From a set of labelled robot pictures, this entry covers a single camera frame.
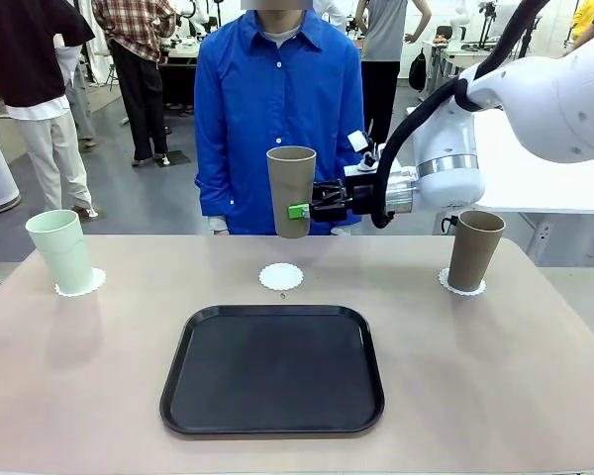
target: black backpack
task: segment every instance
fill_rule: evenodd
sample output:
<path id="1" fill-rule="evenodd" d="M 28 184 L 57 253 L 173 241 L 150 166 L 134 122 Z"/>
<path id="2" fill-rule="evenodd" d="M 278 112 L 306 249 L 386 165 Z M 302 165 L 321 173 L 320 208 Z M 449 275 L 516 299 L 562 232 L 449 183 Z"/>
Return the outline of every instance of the black backpack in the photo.
<path id="1" fill-rule="evenodd" d="M 427 81 L 427 60 L 425 54 L 420 51 L 416 59 L 412 61 L 409 68 L 409 85 L 417 91 L 425 89 L 425 82 Z"/>

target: shirt collar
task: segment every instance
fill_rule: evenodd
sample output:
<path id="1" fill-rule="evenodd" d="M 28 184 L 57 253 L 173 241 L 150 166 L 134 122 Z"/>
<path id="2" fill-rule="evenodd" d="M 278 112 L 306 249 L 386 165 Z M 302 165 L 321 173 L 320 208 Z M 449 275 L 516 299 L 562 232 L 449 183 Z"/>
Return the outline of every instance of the shirt collar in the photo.
<path id="1" fill-rule="evenodd" d="M 252 46 L 254 41 L 264 38 L 264 30 L 254 10 L 248 10 L 244 14 L 243 34 L 249 47 Z M 321 22 L 317 18 L 317 14 L 314 10 L 306 10 L 306 15 L 304 15 L 304 21 L 301 24 L 297 37 L 303 38 L 314 48 L 321 49 L 321 34 Z"/>

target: gray shirt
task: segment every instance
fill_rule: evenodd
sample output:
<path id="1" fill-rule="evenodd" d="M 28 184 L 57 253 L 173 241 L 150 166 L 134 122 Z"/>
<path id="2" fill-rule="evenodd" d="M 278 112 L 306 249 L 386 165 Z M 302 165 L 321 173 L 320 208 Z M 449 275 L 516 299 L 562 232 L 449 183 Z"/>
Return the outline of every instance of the gray shirt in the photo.
<path id="1" fill-rule="evenodd" d="M 400 61 L 407 0 L 369 0 L 363 61 Z"/>

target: light green plastic cup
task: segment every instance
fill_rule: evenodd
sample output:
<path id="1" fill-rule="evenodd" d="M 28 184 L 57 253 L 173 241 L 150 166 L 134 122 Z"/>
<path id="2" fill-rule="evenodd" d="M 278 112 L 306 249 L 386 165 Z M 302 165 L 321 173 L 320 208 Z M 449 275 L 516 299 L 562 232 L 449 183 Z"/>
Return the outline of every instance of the light green plastic cup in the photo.
<path id="1" fill-rule="evenodd" d="M 30 218 L 25 227 L 63 294 L 90 290 L 90 254 L 74 211 L 47 211 Z"/>

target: cup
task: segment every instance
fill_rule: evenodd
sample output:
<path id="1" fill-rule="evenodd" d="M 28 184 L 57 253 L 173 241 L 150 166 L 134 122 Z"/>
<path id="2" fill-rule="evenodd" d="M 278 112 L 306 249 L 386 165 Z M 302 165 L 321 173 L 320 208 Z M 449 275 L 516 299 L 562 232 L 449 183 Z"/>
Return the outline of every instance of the cup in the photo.
<path id="1" fill-rule="evenodd" d="M 463 292 L 473 292 L 484 278 L 506 223 L 486 211 L 465 211 L 450 222 L 455 225 L 455 243 L 448 269 L 448 285 Z"/>
<path id="2" fill-rule="evenodd" d="M 288 218 L 288 207 L 309 204 L 313 198 L 317 153 L 304 146 L 279 146 L 266 154 L 275 231 L 283 238 L 302 238 L 310 220 Z"/>
<path id="3" fill-rule="evenodd" d="M 41 213 L 30 218 L 25 228 L 62 294 L 90 290 L 93 284 L 90 253 L 74 211 Z"/>

